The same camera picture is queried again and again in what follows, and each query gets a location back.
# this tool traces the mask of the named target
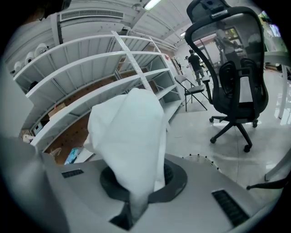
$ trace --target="tiled floor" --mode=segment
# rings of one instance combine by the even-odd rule
[[[218,138],[215,144],[210,143],[210,138],[227,122],[209,122],[211,116],[222,114],[201,94],[196,94],[196,97],[203,101],[208,110],[205,111],[197,101],[193,101],[193,104],[191,101],[188,103],[187,112],[185,106],[181,106],[170,123],[171,131],[167,133],[166,152],[179,157],[190,153],[208,156],[225,175],[243,187],[262,182],[265,173],[291,148],[291,88],[283,118],[280,120],[278,113],[283,79],[280,73],[274,71],[265,71],[264,77],[269,93],[268,106],[260,114],[257,128],[244,124],[253,143],[249,153],[243,151],[247,143],[236,127],[232,127]],[[279,190],[252,189],[250,192],[262,204],[280,194]]]

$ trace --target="chair base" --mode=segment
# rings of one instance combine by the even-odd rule
[[[209,121],[213,122],[214,119],[218,119],[219,122],[222,122],[223,120],[227,121],[227,117],[225,117],[225,116],[212,116],[209,119]],[[258,124],[258,120],[254,120],[253,121],[253,127],[256,128],[257,124]],[[242,126],[241,123],[229,122],[218,134],[216,134],[214,137],[212,137],[210,139],[210,142],[211,143],[215,143],[217,138],[219,138],[222,134],[224,134],[226,131],[228,131],[233,126],[236,126],[240,130],[240,132],[242,133],[242,135],[244,136],[244,138],[245,138],[245,140],[246,140],[246,142],[248,144],[248,145],[245,145],[244,152],[247,152],[247,153],[250,152],[250,149],[251,149],[253,144],[251,142],[251,139],[250,139],[249,135],[247,134],[245,128]]]

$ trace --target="black office chair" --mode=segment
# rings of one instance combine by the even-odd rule
[[[209,80],[204,81],[210,104],[226,116],[212,116],[214,119],[229,122],[217,138],[237,126],[248,145],[244,151],[249,152],[252,142],[246,133],[243,123],[252,122],[257,127],[258,117],[267,106],[268,93],[263,80],[264,37],[261,23],[256,13],[247,7],[230,7],[224,0],[195,0],[187,8],[193,25],[188,28],[185,40],[204,61],[213,79],[213,92]],[[199,45],[199,40],[207,37],[213,44]],[[200,49],[206,50],[207,56]],[[252,101],[240,102],[241,79],[248,78]]]
[[[175,77],[175,80],[178,84],[180,84],[183,88],[184,88],[184,95],[185,95],[185,106],[186,106],[186,111],[187,111],[187,96],[191,95],[191,103],[193,103],[193,99],[192,97],[194,97],[204,108],[205,110],[207,111],[207,108],[194,96],[194,94],[197,94],[197,93],[201,93],[202,95],[203,94],[203,91],[204,91],[204,85],[199,85],[199,86],[195,86],[192,82],[190,82],[185,75],[178,75]],[[191,84],[191,88],[190,89],[187,89],[183,84],[182,82],[185,82],[185,81],[188,81],[190,82]]]

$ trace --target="black grille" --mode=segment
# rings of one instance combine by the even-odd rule
[[[249,218],[225,190],[213,192],[212,195],[234,227],[242,224]]]
[[[78,169],[78,170],[73,170],[73,171],[69,171],[69,172],[62,172],[62,175],[64,178],[68,178],[68,177],[80,175],[82,173],[84,173],[84,172],[81,169]]]

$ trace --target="ceiling light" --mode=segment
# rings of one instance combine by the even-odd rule
[[[144,8],[146,9],[146,10],[151,10],[151,9],[153,9],[153,7],[155,6],[155,5],[157,5],[158,3],[160,2],[160,0],[150,0],[145,6],[144,6]]]

